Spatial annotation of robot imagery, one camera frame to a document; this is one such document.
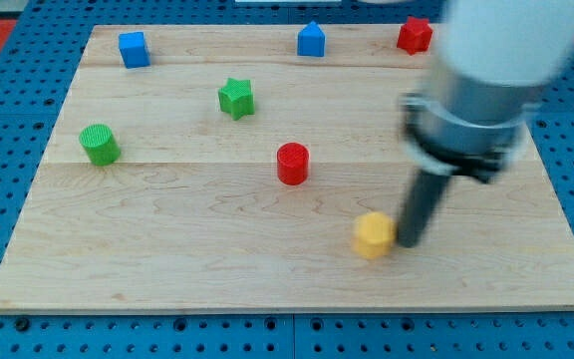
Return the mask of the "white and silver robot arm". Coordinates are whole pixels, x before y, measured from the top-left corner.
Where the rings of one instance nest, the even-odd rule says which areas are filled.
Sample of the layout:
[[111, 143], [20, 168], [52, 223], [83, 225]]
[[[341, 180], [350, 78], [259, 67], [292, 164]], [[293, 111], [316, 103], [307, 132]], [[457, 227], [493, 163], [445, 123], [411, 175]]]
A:
[[489, 182], [515, 161], [522, 125], [574, 48], [574, 0], [444, 5], [430, 70], [405, 100], [406, 142], [422, 172]]

